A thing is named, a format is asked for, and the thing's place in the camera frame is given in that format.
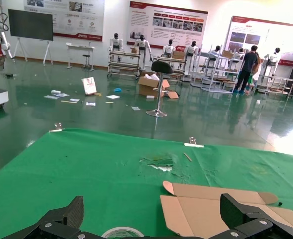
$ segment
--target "black panel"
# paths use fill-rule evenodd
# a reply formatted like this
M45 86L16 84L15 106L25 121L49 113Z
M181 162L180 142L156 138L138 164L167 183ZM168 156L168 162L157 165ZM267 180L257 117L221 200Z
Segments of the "black panel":
M52 15L9 9L12 36L53 41Z

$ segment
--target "green table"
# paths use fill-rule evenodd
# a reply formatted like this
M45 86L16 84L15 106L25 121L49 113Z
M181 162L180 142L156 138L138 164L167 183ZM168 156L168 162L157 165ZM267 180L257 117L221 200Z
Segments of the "green table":
M165 153L178 157L177 175L140 162ZM160 203L168 194L164 180L272 192L293 210L291 155L67 129L46 134L0 171L0 238L76 195L84 197L84 231L101 235L127 226L146 236L173 235Z

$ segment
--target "green floor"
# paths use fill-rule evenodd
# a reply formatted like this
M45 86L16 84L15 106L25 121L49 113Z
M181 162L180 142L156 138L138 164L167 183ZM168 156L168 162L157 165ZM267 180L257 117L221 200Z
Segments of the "green floor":
M0 66L0 88L9 90L9 102L0 112L0 169L37 141L56 122L65 128L84 128L116 134L188 142L195 137L198 144L234 145L259 150L293 154L293 101L280 95L232 96L211 94L191 87L189 83L171 84L180 99L164 99L165 118L151 117L146 110L155 101L137 94L130 77L112 77L107 72L67 70L67 65L17 61L15 79L6 79ZM85 96L81 78L94 76L98 96ZM115 87L122 88L113 104L106 95ZM77 104L44 98L51 90L61 90L78 98ZM96 102L95 107L81 101ZM133 111L138 106L141 111Z

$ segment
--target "black t-shirt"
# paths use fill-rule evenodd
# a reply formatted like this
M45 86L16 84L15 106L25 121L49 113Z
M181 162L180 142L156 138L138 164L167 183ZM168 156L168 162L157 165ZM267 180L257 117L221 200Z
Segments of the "black t-shirt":
M257 63L257 60L258 60L258 58L257 58L256 53L254 53L254 52L246 53L244 56L245 62L244 62L242 70L251 72L254 64Z

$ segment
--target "small stool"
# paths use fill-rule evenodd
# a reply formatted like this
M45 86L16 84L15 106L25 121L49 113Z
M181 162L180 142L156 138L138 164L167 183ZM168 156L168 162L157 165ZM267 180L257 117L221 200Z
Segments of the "small stool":
M156 117L164 117L167 116L167 113L164 113L160 110L160 103L161 103L161 93L162 93L162 83L163 83L163 74L172 74L173 69L170 64L163 62L163 61L155 61L152 64L152 71L160 72L160 81L158 84L158 88L154 88L154 90L158 90L157 94L157 108L155 110L149 110L146 113L151 116Z
M84 65L82 65L83 69L90 69L90 55L82 55L84 57L86 57L86 63Z

